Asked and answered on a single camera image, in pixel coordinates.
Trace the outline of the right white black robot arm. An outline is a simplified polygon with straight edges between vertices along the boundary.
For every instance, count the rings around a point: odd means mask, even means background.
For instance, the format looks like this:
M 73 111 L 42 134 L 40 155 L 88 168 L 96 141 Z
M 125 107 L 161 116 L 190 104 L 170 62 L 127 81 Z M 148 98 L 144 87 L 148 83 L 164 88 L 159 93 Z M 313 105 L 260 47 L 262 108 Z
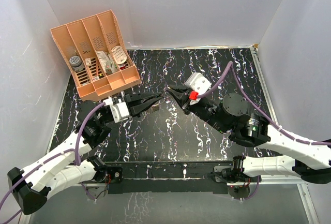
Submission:
M 297 135 L 286 137 L 237 93 L 226 94 L 220 104 L 207 97 L 193 104 L 197 93 L 187 86 L 170 86 L 167 92 L 186 115 L 194 114 L 216 131 L 228 132 L 229 139 L 236 144 L 279 153 L 275 157 L 235 156 L 230 168 L 214 172 L 222 182 L 245 182 L 261 175 L 291 175 L 313 184 L 330 183 L 330 140 L 323 146 L 308 140 L 299 143 Z

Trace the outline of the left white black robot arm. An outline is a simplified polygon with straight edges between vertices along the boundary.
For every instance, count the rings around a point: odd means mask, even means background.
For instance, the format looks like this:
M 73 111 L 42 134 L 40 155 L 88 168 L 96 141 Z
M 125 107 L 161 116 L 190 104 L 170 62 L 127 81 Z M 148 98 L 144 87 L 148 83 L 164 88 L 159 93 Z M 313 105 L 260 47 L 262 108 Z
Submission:
M 111 126 L 139 117 L 163 98 L 162 93 L 121 93 L 102 102 L 86 101 L 77 115 L 80 125 L 56 148 L 29 166 L 7 173 L 9 195 L 20 212 L 38 211 L 55 194 L 84 181 L 102 182 L 106 166 L 99 158 L 84 160 L 111 132 Z

